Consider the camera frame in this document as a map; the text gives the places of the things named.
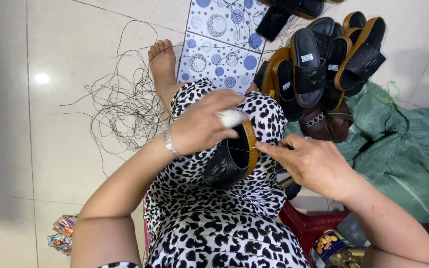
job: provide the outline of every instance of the silver bracelet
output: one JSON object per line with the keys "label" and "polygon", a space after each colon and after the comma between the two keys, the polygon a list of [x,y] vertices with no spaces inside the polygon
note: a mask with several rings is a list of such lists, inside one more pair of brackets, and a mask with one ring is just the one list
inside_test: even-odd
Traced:
{"label": "silver bracelet", "polygon": [[168,151],[170,151],[170,154],[172,154],[176,158],[181,157],[180,153],[173,145],[172,137],[170,135],[170,129],[163,131],[163,138],[165,140],[165,147]]}

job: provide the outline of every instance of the green sack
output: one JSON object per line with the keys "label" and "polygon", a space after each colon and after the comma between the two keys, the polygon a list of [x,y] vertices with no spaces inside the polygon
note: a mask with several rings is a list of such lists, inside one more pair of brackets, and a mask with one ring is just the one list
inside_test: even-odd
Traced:
{"label": "green sack", "polygon": [[[421,223],[429,222],[429,108],[406,110],[368,83],[346,98],[355,118],[337,148],[349,164]],[[284,135],[302,135],[289,122]]]}

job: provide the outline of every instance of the white label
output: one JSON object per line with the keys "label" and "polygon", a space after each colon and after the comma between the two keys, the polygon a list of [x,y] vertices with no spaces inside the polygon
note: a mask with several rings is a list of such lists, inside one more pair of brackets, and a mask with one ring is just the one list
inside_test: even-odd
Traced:
{"label": "white label", "polygon": [[291,86],[292,82],[288,82],[287,84],[282,86],[282,90],[286,90]]}
{"label": "white label", "polygon": [[312,54],[305,55],[305,56],[302,56],[302,57],[301,57],[301,60],[302,60],[302,62],[303,62],[303,63],[304,63],[304,62],[311,61],[311,60],[313,60],[313,59],[314,59],[314,57],[312,57]]}
{"label": "white label", "polygon": [[338,71],[338,65],[329,64],[329,69],[328,70]]}

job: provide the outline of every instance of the blue polka dot tile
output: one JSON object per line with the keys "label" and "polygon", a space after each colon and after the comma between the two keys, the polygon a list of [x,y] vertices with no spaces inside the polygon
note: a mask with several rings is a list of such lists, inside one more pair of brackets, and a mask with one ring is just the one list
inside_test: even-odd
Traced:
{"label": "blue polka dot tile", "polygon": [[208,77],[218,88],[246,92],[254,80],[261,54],[205,36],[186,33],[178,82]]}
{"label": "blue polka dot tile", "polygon": [[255,29],[266,11],[258,0],[192,0],[186,31],[261,53]]}

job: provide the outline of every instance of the floor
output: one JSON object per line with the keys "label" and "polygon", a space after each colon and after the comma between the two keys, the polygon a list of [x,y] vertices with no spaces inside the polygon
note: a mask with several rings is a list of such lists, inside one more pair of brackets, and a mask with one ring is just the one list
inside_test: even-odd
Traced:
{"label": "floor", "polygon": [[[0,0],[0,267],[69,266],[47,246],[52,223],[78,213],[104,173],[123,160],[99,151],[90,117],[65,114],[93,114],[91,99],[60,105],[78,100],[87,94],[85,84],[113,72],[129,21],[141,22],[125,32],[127,48],[148,47],[157,34],[183,43],[190,6],[190,0]],[[346,0],[327,4],[325,15],[342,21],[355,10],[381,15],[388,24],[382,47],[387,61],[372,81],[388,88],[404,108],[429,107],[429,4]],[[284,34],[306,24],[293,19]],[[262,58],[287,40],[267,43]],[[146,62],[146,49],[140,52]],[[133,66],[127,63],[125,71]],[[44,76],[37,82],[38,74],[47,74],[49,82],[39,83]],[[117,149],[116,142],[111,145]],[[143,245],[140,207],[133,217]]]}

